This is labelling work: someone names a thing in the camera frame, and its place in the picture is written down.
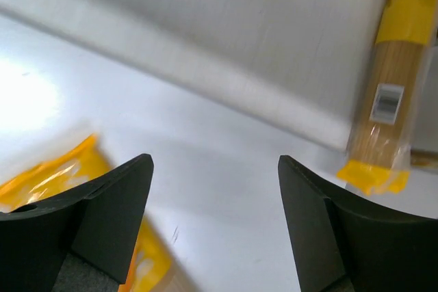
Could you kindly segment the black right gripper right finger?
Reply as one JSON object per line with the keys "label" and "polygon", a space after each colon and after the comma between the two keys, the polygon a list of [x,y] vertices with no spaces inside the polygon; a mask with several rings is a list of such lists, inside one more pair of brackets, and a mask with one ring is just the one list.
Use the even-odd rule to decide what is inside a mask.
{"label": "black right gripper right finger", "polygon": [[302,291],[437,290],[437,220],[366,200],[287,155],[278,173]]}

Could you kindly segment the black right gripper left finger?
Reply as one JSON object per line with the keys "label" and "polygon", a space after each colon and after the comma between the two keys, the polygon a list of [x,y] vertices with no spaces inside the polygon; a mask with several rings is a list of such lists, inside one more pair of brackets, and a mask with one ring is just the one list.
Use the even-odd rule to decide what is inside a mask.
{"label": "black right gripper left finger", "polygon": [[92,181],[1,215],[2,291],[117,291],[151,187],[142,154]]}

